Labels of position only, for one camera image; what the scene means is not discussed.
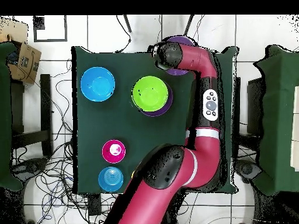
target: purple bowl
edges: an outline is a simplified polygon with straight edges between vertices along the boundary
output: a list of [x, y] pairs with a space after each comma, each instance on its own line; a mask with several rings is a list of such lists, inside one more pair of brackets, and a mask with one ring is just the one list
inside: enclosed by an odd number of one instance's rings
[[[173, 36], [169, 38], [167, 41], [178, 42], [180, 44], [189, 45], [189, 46], [194, 45], [194, 43], [187, 36]], [[182, 69], [169, 69], [166, 72], [173, 76], [181, 76], [188, 73], [188, 71], [184, 71]]]
[[170, 109], [172, 100], [173, 100], [173, 94], [172, 94], [171, 87], [166, 82], [164, 82], [164, 83], [166, 84], [166, 87], [168, 89], [168, 99], [167, 99], [165, 105], [157, 111], [140, 111], [140, 112], [142, 112], [146, 116], [157, 117], [157, 116], [160, 116], [160, 115], [166, 113], [167, 110]]

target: white stripe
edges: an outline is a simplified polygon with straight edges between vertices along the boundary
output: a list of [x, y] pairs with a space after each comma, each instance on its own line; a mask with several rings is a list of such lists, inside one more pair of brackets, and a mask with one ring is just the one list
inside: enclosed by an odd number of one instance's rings
[[187, 130], [187, 131], [186, 131], [186, 138], [188, 138], [189, 136], [190, 136], [190, 131]]
[[189, 184], [194, 179], [196, 172], [197, 172], [197, 159], [195, 157], [195, 154], [190, 149], [188, 149], [188, 150], [191, 152], [193, 159], [194, 159], [194, 169], [193, 169], [193, 173], [192, 173], [190, 179], [186, 183], [184, 183], [183, 186]]
[[197, 137], [211, 137], [219, 139], [219, 132], [215, 129], [196, 129]]

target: button panel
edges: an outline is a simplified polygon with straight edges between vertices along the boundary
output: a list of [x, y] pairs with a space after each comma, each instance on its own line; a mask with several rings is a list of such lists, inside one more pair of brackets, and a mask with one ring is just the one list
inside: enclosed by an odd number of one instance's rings
[[208, 89], [203, 94], [203, 115], [210, 121], [218, 118], [218, 96], [215, 90]]

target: black chair leg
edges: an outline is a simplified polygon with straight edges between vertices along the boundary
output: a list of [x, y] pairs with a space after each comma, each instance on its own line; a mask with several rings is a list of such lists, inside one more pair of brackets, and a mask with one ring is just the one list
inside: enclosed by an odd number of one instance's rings
[[187, 26], [186, 26], [186, 29], [185, 29], [184, 35], [187, 35], [187, 34], [188, 34], [188, 31], [189, 31], [189, 28], [190, 28], [190, 25], [191, 25], [191, 22], [192, 22], [193, 16], [194, 16], [194, 15], [190, 15], [190, 16], [189, 16], [189, 20], [188, 20], [188, 23], [187, 23]]
[[123, 15], [123, 16], [124, 16], [124, 21], [126, 22], [126, 25], [127, 25], [127, 28], [128, 28], [128, 32], [129, 32], [129, 33], [132, 33], [131, 26], [130, 26], [130, 24], [129, 24], [129, 22], [128, 22], [128, 17], [127, 17], [127, 15]]

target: cardboard box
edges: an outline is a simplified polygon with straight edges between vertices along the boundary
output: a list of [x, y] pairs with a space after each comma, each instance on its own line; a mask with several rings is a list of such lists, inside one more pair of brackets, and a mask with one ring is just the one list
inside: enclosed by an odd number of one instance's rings
[[34, 84], [41, 52], [25, 43], [16, 41], [12, 43], [18, 48], [7, 58], [12, 79]]
[[27, 43], [28, 25], [16, 20], [0, 17], [0, 36], [10, 35], [12, 40]]

